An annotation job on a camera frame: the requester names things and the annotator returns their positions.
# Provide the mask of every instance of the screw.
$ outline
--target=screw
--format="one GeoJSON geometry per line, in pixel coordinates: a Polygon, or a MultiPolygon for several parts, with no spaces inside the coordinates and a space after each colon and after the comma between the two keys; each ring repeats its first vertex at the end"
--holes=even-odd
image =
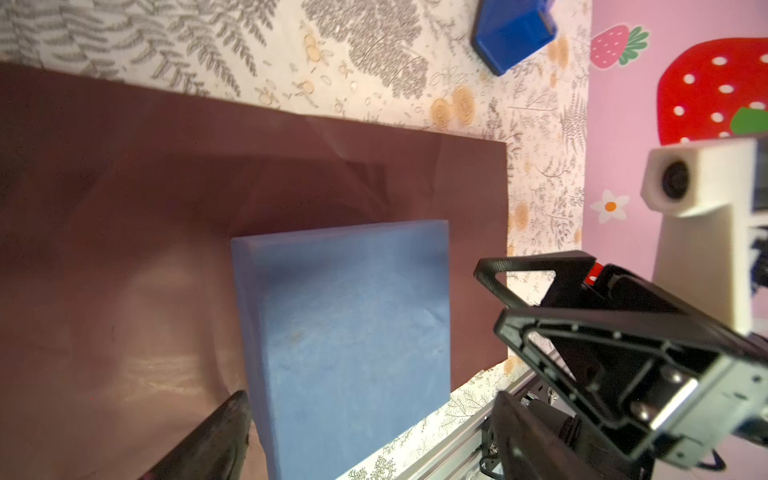
{"type": "Polygon", "coordinates": [[[682,383],[685,376],[680,373],[680,370],[677,370],[669,365],[665,365],[661,367],[661,376],[664,377],[665,380],[667,380],[669,383],[682,383]]]}
{"type": "Polygon", "coordinates": [[[549,404],[554,405],[554,401],[558,399],[558,393],[552,387],[547,389],[547,397],[549,397],[549,404]]]}
{"type": "Polygon", "coordinates": [[[632,414],[638,417],[643,422],[647,422],[648,420],[650,420],[650,409],[646,404],[642,402],[630,403],[629,410],[631,410],[632,414]]]}

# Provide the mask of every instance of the metal rail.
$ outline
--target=metal rail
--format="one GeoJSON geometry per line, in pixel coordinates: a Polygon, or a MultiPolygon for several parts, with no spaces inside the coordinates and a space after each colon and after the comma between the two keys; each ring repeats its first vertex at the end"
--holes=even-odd
{"type": "MultiPolygon", "coordinates": [[[[536,373],[528,370],[505,391],[514,395],[535,377],[536,373]]],[[[459,480],[476,469],[482,456],[482,424],[491,414],[492,407],[493,401],[490,401],[396,480],[459,480]]]]}

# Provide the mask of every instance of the white flower decal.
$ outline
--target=white flower decal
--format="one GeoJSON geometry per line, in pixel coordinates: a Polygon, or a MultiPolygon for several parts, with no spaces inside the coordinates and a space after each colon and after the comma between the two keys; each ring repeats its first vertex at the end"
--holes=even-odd
{"type": "Polygon", "coordinates": [[[614,196],[610,190],[603,192],[603,200],[593,203],[590,208],[600,212],[600,223],[609,221],[612,217],[616,220],[626,220],[624,205],[629,202],[629,196],[614,196]]]}

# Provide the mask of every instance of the pink wall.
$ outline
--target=pink wall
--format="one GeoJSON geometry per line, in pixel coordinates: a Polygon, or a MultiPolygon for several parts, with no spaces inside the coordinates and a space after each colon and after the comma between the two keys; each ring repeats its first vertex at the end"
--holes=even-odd
{"type": "MultiPolygon", "coordinates": [[[[600,263],[616,263],[650,278],[660,214],[640,197],[647,153],[659,146],[656,92],[670,63],[689,47],[729,37],[768,37],[768,0],[593,0],[593,37],[617,24],[641,25],[648,47],[628,65],[589,77],[587,173],[583,249],[600,263]],[[604,191],[629,196],[626,220],[598,222],[590,206],[604,191]]],[[[756,315],[768,316],[768,293],[756,302],[756,315]]]]}

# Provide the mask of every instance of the blue block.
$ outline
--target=blue block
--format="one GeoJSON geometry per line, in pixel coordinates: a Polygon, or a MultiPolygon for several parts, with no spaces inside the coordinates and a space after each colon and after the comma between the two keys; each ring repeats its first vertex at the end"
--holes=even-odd
{"type": "Polygon", "coordinates": [[[271,480],[336,478],[449,400],[448,222],[241,237],[232,257],[271,480]]]}
{"type": "Polygon", "coordinates": [[[472,46],[497,75],[523,61],[558,34],[549,0],[483,0],[472,46]]]}

